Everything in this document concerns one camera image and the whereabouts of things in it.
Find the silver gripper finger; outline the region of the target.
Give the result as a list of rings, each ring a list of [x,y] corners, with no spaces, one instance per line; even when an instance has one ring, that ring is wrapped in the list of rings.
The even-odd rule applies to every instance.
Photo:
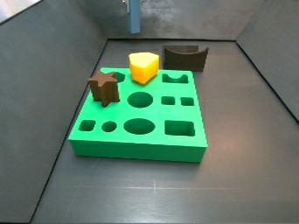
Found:
[[[129,0],[121,0],[121,3],[125,5],[125,13],[129,13]]]

